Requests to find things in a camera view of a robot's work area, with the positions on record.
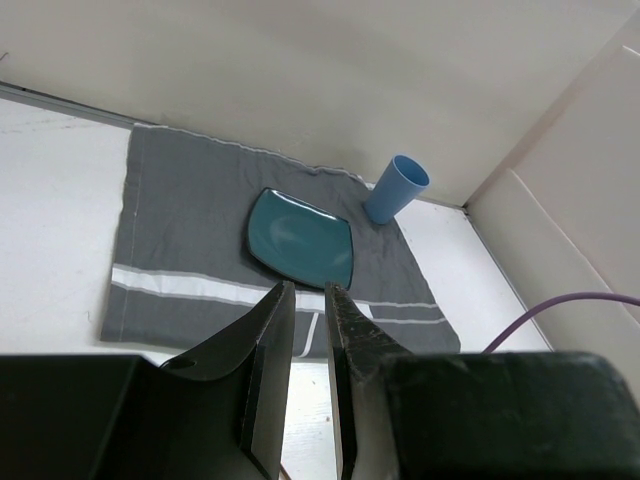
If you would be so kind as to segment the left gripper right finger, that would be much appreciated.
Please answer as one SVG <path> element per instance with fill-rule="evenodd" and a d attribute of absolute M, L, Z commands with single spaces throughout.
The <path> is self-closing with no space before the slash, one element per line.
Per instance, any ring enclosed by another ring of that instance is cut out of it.
<path fill-rule="evenodd" d="M 635 479 L 639 409 L 604 358 L 416 355 L 325 289 L 341 479 Z"/>

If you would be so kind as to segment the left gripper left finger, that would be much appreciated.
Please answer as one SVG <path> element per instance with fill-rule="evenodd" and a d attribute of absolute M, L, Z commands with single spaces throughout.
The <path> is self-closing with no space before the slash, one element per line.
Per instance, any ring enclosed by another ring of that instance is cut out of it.
<path fill-rule="evenodd" d="M 5 479 L 275 479 L 295 289 L 282 282 L 196 347 L 1 360 Z"/>

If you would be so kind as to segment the grey striped cloth placemat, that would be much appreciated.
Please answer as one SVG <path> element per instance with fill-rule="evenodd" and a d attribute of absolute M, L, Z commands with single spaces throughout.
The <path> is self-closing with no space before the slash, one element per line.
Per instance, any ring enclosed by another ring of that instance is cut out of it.
<path fill-rule="evenodd" d="M 460 351 L 398 224 L 366 215 L 358 176 L 151 126 L 129 140 L 101 340 L 188 349 L 247 313 L 280 280 L 246 240 L 269 188 L 348 222 L 350 297 L 388 335 L 417 354 Z"/>

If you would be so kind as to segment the teal square plate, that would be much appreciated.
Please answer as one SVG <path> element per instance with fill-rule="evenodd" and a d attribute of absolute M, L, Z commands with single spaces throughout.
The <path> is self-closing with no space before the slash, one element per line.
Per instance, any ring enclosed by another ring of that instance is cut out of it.
<path fill-rule="evenodd" d="M 352 284 L 355 255 L 349 222 L 279 190 L 265 188 L 248 216 L 249 253 L 304 286 Z"/>

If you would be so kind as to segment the blue plastic cup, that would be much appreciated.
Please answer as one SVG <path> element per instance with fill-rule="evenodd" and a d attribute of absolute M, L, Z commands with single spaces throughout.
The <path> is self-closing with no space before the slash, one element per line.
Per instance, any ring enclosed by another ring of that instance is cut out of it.
<path fill-rule="evenodd" d="M 395 155 L 364 202 L 369 219 L 384 225 L 431 183 L 427 171 L 413 158 Z"/>

